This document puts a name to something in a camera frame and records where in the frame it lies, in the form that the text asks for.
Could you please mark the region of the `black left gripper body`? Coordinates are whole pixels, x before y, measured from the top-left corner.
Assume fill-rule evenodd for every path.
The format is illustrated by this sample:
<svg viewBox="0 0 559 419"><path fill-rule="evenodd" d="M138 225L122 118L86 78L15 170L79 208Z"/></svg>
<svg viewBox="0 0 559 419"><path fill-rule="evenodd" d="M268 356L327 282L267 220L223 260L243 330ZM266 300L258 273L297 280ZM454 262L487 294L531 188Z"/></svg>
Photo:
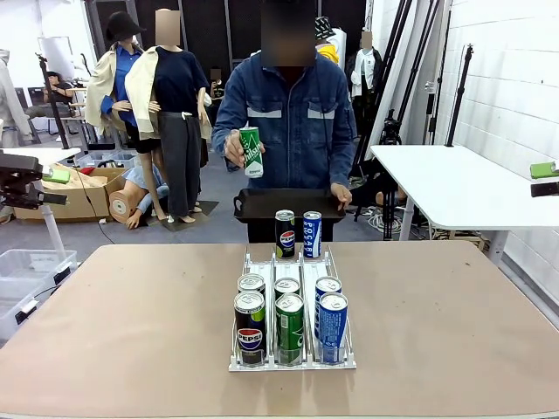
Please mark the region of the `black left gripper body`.
<svg viewBox="0 0 559 419"><path fill-rule="evenodd" d="M1 153L1 204L36 210L42 204L35 181L43 177L43 167L36 157Z"/></svg>

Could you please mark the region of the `person's right hand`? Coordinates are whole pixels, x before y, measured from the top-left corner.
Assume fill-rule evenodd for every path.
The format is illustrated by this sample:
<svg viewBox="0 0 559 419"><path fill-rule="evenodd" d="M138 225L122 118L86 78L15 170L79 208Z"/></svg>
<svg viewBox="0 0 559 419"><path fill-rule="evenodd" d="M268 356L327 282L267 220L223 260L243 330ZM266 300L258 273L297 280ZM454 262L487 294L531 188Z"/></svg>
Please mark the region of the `person's right hand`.
<svg viewBox="0 0 559 419"><path fill-rule="evenodd" d="M239 168L245 166L245 151L240 142L240 132L233 129L226 136L224 142L224 155L233 164Z"/></svg>

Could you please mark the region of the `person's left hand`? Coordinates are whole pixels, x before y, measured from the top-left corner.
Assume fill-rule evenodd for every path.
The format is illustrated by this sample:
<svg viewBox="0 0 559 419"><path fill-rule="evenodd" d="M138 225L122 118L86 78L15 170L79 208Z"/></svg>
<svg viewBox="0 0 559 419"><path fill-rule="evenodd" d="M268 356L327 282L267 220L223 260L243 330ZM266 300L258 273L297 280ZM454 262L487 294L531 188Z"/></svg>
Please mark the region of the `person's left hand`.
<svg viewBox="0 0 559 419"><path fill-rule="evenodd" d="M352 194L347 187L340 183L332 183L331 194L338 201L338 210L345 210L352 202Z"/></svg>

